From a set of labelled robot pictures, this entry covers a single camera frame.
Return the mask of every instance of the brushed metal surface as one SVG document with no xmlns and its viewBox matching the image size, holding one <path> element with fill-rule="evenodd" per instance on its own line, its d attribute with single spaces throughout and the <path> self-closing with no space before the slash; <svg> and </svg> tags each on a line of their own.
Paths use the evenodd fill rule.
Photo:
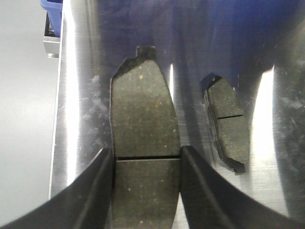
<svg viewBox="0 0 305 229">
<path fill-rule="evenodd" d="M 65 1 L 50 197 L 100 148 L 111 147 L 110 79 L 137 46 L 153 45 L 181 145 L 204 153 L 218 173 L 258 202 L 304 221 L 304 2 L 248 4 Z M 250 162 L 239 176 L 221 162 L 211 137 L 199 85 L 209 73 L 227 78 L 245 109 Z"/>
</svg>

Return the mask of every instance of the dark gray brake pad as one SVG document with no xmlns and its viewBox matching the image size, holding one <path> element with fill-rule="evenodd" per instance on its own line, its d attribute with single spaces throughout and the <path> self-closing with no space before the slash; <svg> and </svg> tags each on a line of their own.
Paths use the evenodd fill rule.
<svg viewBox="0 0 305 229">
<path fill-rule="evenodd" d="M 244 173 L 250 135 L 236 92 L 226 79 L 218 76 L 205 91 L 205 98 L 219 157 L 235 173 Z"/>
<path fill-rule="evenodd" d="M 176 114 L 155 49 L 141 47 L 112 79 L 116 157 L 113 228 L 172 228 L 179 195 Z"/>
</svg>

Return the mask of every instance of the small brake pad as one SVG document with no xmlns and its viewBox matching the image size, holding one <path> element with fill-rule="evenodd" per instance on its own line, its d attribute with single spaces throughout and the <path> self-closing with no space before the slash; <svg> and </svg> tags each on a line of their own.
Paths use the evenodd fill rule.
<svg viewBox="0 0 305 229">
<path fill-rule="evenodd" d="M 235 90 L 218 76 L 205 91 L 205 98 L 219 157 L 235 173 L 244 173 L 249 160 L 250 135 Z"/>
</svg>

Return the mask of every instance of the blue bin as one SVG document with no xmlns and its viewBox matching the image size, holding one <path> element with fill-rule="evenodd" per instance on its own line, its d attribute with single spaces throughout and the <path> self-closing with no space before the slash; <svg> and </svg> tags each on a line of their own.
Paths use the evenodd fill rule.
<svg viewBox="0 0 305 229">
<path fill-rule="evenodd" d="M 51 27 L 57 37 L 61 36 L 61 12 L 63 0 L 40 0 L 41 6 L 48 12 Z"/>
</svg>

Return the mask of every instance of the white wall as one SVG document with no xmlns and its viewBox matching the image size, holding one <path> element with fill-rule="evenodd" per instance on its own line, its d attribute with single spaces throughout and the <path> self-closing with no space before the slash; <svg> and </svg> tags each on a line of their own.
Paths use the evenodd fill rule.
<svg viewBox="0 0 305 229">
<path fill-rule="evenodd" d="M 48 199 L 58 60 L 39 0 L 1 0 L 0 225 Z"/>
</svg>

